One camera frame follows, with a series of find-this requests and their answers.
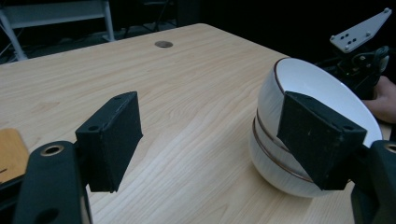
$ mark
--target black mechanical device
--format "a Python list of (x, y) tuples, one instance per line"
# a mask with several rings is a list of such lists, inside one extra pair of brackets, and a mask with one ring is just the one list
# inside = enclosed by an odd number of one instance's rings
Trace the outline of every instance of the black mechanical device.
[(311, 96), (286, 91), (277, 137), (322, 190), (351, 194), (357, 224), (396, 223), (396, 142), (363, 144), (367, 131)]
[(392, 10), (384, 11), (330, 38), (335, 56), (315, 63), (346, 84), (359, 98), (372, 98), (373, 87), (388, 66), (389, 55), (396, 50), (389, 46), (369, 49), (364, 45), (386, 22)]
[(113, 97), (76, 130), (75, 143), (37, 148), (25, 174), (0, 185), (1, 223), (92, 223), (86, 186), (117, 191), (142, 136), (137, 92)]

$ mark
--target stacked bowl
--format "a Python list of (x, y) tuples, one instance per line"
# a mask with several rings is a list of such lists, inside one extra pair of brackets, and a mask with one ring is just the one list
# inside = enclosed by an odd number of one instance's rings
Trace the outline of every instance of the stacked bowl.
[(256, 169), (273, 186), (288, 194), (314, 198), (331, 193), (321, 190), (276, 137), (285, 91), (316, 98), (367, 131), (363, 144), (370, 147), (382, 139), (371, 112), (338, 79), (312, 63), (295, 58), (276, 62), (262, 83), (258, 108), (249, 132), (249, 152)]

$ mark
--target wooden object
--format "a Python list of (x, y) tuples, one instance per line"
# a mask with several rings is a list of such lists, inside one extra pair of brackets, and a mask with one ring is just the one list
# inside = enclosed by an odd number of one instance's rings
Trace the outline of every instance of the wooden object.
[(94, 223), (354, 223), (352, 185), (298, 198), (249, 156), (260, 86), (283, 57), (194, 24), (4, 64), (0, 128), (18, 129), (29, 151), (74, 142), (109, 98), (137, 91), (144, 136), (119, 191), (89, 193)]
[(23, 175), (29, 153), (15, 129), (0, 130), (0, 184)]

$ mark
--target stack of bowls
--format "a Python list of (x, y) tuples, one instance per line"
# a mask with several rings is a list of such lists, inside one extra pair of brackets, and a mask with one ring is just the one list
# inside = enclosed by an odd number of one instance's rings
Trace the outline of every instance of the stack of bowls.
[(314, 198), (331, 193), (321, 190), (289, 150), (276, 137), (285, 91), (316, 98), (367, 130), (363, 144), (382, 139), (371, 112), (342, 82), (319, 67), (294, 58), (276, 62), (262, 83), (257, 115), (249, 132), (249, 151), (256, 169), (273, 186), (288, 194)]

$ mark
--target white bowl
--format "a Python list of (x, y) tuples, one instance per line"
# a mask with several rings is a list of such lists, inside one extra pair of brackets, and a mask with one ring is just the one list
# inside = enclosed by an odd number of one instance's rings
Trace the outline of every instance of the white bowl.
[(361, 100), (329, 73), (299, 59), (276, 62), (259, 93), (257, 116), (249, 134), (251, 159), (260, 174), (278, 189), (308, 198), (328, 194), (332, 191), (320, 190), (276, 137), (285, 91), (314, 97), (366, 129), (363, 144), (367, 147), (382, 139), (381, 130)]

